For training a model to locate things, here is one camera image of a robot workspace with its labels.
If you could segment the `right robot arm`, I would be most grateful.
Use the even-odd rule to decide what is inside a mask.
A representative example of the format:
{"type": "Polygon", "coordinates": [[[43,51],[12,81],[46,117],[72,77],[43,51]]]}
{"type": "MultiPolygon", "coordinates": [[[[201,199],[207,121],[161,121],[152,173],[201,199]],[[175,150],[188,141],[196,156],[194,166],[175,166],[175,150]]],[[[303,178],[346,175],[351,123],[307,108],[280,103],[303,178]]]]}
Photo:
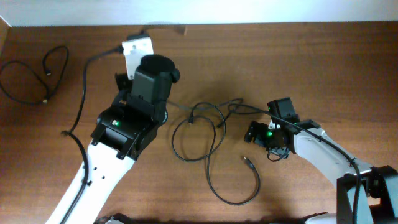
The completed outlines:
{"type": "Polygon", "coordinates": [[[336,213],[304,218],[304,223],[397,223],[397,171],[354,157],[321,126],[301,120],[290,98],[270,101],[269,124],[253,121],[246,142],[264,147],[278,160],[290,153],[317,168],[336,188],[336,213]]]}

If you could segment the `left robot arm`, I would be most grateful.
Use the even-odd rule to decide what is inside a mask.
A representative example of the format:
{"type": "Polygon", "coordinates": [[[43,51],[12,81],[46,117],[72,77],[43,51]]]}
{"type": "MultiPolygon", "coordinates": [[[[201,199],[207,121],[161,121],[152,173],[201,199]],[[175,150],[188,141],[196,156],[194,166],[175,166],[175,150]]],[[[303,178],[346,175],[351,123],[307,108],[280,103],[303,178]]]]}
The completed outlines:
{"type": "Polygon", "coordinates": [[[83,162],[48,223],[94,223],[111,192],[168,119],[167,98],[180,73],[162,55],[142,57],[133,79],[115,76],[119,92],[100,113],[83,162]]]}

